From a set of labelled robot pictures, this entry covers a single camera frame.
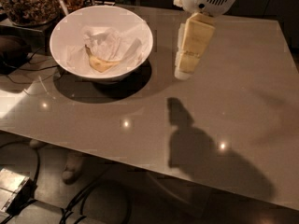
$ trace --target power adapter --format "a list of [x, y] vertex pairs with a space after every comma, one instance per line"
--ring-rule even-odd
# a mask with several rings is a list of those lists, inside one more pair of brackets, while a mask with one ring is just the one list
[[33, 182], [28, 176], [3, 168], [0, 171], [0, 211], [18, 215], [30, 199], [32, 188]]

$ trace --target foot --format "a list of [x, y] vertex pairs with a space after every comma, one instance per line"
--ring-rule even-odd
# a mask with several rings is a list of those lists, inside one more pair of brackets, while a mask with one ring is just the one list
[[45, 142], [41, 142], [41, 141], [38, 141], [38, 140], [36, 140], [36, 139], [32, 139], [32, 140], [30, 140], [30, 142], [29, 142], [29, 146], [30, 146], [31, 148], [34, 148], [34, 149], [41, 148], [41, 147], [43, 147], [43, 146], [45, 146], [45, 145], [46, 145]]
[[83, 153], [73, 150], [68, 151], [66, 165], [63, 171], [63, 181], [65, 184], [75, 183], [81, 175], [85, 156]]

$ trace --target white plate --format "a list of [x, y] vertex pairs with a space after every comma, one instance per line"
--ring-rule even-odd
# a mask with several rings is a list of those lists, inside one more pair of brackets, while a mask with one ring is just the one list
[[[104, 73], [91, 68], [87, 54], [84, 52], [83, 56], [80, 55], [85, 46], [82, 28], [86, 26], [111, 27], [120, 33], [136, 27], [137, 31], [131, 36], [141, 40], [139, 49], [141, 58], [138, 63], [132, 65], [130, 59], [127, 59], [118, 64], [118, 67], [112, 67]], [[50, 36], [50, 52], [55, 61], [66, 71], [96, 82], [114, 82], [127, 77], [149, 57], [152, 44], [152, 33], [144, 20], [127, 9], [110, 6], [85, 7], [77, 10], [64, 17]]]

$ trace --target jar of nuts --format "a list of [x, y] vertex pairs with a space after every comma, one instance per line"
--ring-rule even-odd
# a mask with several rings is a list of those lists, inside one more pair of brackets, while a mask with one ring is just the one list
[[17, 26], [37, 26], [59, 15], [56, 0], [0, 0], [10, 21]]

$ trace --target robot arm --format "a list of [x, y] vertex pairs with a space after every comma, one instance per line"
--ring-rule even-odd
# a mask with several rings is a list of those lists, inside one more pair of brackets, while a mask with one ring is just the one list
[[175, 77], [187, 79], [199, 64], [212, 38], [214, 17], [224, 14], [235, 0], [174, 0], [174, 4], [192, 13], [178, 31]]

